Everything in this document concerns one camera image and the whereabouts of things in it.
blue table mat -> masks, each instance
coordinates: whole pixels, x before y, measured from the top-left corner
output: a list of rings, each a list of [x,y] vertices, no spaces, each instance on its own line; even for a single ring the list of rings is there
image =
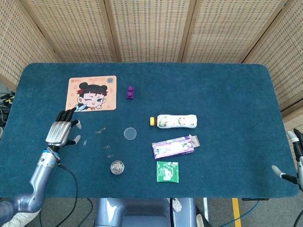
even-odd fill
[[[80,197],[293,196],[298,187],[277,177],[277,165],[295,174],[268,70],[256,64],[216,63],[33,63],[22,74],[0,143],[0,196],[31,192],[28,183],[45,138],[65,108],[69,78],[117,76],[117,108],[75,113],[74,146],[62,148],[62,164],[74,172]],[[126,99],[134,86],[134,100]],[[159,129],[149,118],[196,114],[195,129]],[[106,127],[101,134],[95,131]],[[137,130],[128,141],[123,132]],[[179,162],[179,183],[156,182],[152,142],[197,135],[191,154],[162,158]],[[121,160],[125,170],[113,175]],[[74,197],[72,176],[55,168],[47,197]]]

floor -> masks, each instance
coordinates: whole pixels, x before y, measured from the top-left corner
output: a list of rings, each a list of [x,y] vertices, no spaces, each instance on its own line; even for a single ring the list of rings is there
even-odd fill
[[[0,83],[0,92],[7,92],[7,88]],[[98,199],[91,198],[93,210],[83,227],[92,227],[97,212]],[[74,198],[47,198],[42,208],[42,223],[44,227],[57,225],[72,209]],[[250,210],[255,201],[239,200],[240,214]],[[196,199],[196,205],[203,210],[202,199]],[[86,198],[79,198],[75,211],[61,226],[75,227],[82,221],[91,208]],[[303,192],[291,198],[270,199],[261,201],[259,205],[246,217],[241,219],[243,227],[292,227],[297,215],[303,209]],[[233,220],[232,200],[226,198],[208,199],[209,222],[212,227],[219,227]],[[39,216],[37,216],[27,227],[39,227]],[[303,219],[298,227],[303,226]]]

robotic arm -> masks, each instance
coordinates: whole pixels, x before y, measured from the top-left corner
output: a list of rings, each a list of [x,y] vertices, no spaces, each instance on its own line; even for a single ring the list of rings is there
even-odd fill
[[[46,143],[48,147],[42,152],[37,167],[30,180],[33,186],[32,194],[22,194],[13,197],[9,201],[0,203],[0,226],[10,221],[18,212],[35,213],[41,209],[45,197],[45,188],[55,166],[60,165],[59,149],[76,144],[81,136],[78,135],[74,140],[68,140],[68,135],[73,126],[81,129],[80,121],[71,121],[76,108],[61,111],[56,121],[52,124]]]
[[[283,173],[277,166],[272,166],[272,169],[282,179],[293,184],[298,184],[300,190],[303,191],[303,134],[299,130],[294,129],[294,133],[287,131],[287,135],[291,139],[294,146],[294,154],[298,166],[297,177]]]

purple building block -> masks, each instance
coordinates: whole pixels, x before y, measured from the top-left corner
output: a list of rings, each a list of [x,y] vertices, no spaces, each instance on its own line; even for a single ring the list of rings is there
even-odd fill
[[[127,99],[134,99],[134,87],[133,86],[129,86],[127,89]]]

mouse pad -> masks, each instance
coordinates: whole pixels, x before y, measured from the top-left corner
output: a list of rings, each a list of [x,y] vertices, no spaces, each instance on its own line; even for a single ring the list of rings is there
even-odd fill
[[[75,112],[115,110],[116,76],[70,78],[65,110]]]

